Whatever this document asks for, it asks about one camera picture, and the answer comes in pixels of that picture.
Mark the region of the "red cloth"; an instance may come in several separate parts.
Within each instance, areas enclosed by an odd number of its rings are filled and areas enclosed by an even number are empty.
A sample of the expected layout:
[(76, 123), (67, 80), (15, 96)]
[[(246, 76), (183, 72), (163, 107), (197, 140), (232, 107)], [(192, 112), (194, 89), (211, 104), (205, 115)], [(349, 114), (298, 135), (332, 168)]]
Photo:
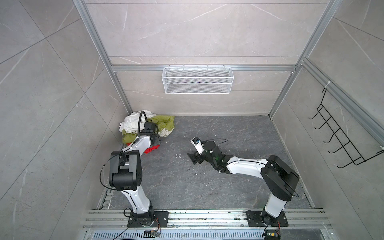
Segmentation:
[(130, 152), (130, 151), (138, 150), (140, 152), (140, 155), (142, 155), (142, 154), (148, 154), (148, 153), (150, 153), (153, 150), (156, 150), (158, 148), (159, 148), (159, 145), (147, 148), (147, 146), (144, 144), (139, 144), (139, 143), (133, 144), (132, 143), (129, 146), (127, 146), (126, 148), (124, 148), (123, 151)]

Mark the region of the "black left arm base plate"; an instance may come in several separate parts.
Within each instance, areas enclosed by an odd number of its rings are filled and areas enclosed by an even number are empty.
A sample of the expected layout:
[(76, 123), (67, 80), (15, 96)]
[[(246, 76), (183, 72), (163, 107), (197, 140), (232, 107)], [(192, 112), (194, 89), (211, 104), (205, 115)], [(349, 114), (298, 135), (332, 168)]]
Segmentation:
[(169, 212), (155, 211), (144, 214), (131, 213), (129, 216), (128, 227), (130, 228), (165, 228), (168, 225)]

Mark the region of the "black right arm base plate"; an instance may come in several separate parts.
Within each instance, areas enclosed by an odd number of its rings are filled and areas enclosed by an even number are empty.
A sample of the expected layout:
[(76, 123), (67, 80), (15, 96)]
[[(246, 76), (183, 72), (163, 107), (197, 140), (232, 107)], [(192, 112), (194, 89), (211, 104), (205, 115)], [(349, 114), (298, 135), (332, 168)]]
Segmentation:
[(284, 211), (281, 211), (278, 217), (273, 217), (262, 211), (246, 211), (249, 227), (288, 227), (287, 217)]

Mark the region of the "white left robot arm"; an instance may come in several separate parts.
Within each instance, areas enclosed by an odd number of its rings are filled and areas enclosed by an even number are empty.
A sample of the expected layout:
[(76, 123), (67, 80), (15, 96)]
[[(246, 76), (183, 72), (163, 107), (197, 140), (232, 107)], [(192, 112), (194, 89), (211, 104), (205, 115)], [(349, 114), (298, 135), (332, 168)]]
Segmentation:
[(143, 170), (141, 156), (160, 145), (160, 135), (156, 123), (146, 120), (144, 128), (138, 124), (138, 135), (134, 141), (121, 151), (111, 153), (107, 160), (109, 186), (105, 188), (121, 192), (129, 201), (130, 220), (139, 222), (143, 227), (150, 227), (155, 222), (155, 212), (149, 198), (142, 188)]

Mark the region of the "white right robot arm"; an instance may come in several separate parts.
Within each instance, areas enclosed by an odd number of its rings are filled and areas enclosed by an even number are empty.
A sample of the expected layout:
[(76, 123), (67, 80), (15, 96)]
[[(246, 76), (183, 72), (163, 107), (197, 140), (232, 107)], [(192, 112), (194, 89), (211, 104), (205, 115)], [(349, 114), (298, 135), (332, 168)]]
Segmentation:
[(267, 159), (244, 159), (223, 154), (213, 140), (191, 140), (196, 151), (188, 154), (193, 164), (208, 162), (221, 174), (242, 174), (265, 181), (271, 194), (262, 210), (261, 218), (267, 224), (276, 223), (283, 215), (283, 209), (296, 195), (299, 175), (279, 157), (271, 155)]

